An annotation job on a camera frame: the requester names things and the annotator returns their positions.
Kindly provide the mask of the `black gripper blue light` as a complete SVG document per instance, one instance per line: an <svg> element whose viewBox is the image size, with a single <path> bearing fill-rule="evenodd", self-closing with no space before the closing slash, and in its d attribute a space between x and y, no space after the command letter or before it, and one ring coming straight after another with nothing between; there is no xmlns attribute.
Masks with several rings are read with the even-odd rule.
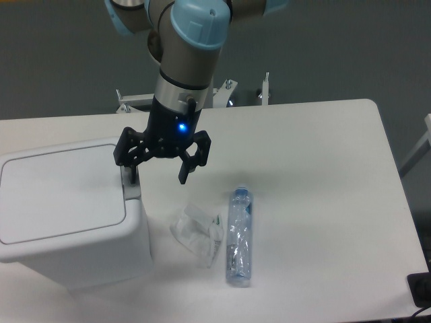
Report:
<svg viewBox="0 0 431 323"><path fill-rule="evenodd" d="M195 133L201 111L197 109L197 102L192 96L187 96L183 108L179 112L162 105L156 98L152 101L147 128L144 132L137 132L131 127L125 127L113 152L115 164L129 168L129 181L137 181L137 166L152 157L175 158L179 156L182 165L178 174L181 184L185 184L188 175L196 167L207 164L211 139L207 131ZM196 144L194 155L187 149Z"/></svg>

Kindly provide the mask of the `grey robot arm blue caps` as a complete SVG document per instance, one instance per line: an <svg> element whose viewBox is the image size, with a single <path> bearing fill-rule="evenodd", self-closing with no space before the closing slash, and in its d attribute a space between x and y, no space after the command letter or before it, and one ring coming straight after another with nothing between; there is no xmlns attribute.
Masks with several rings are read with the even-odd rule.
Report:
<svg viewBox="0 0 431 323"><path fill-rule="evenodd" d="M159 64L147 127L124 128L114 150L130 183L151 158L181 158L181 184L207 164L211 139L197 124L230 24L281 10L287 1L105 1L121 34L149 31L147 47Z"/></svg>

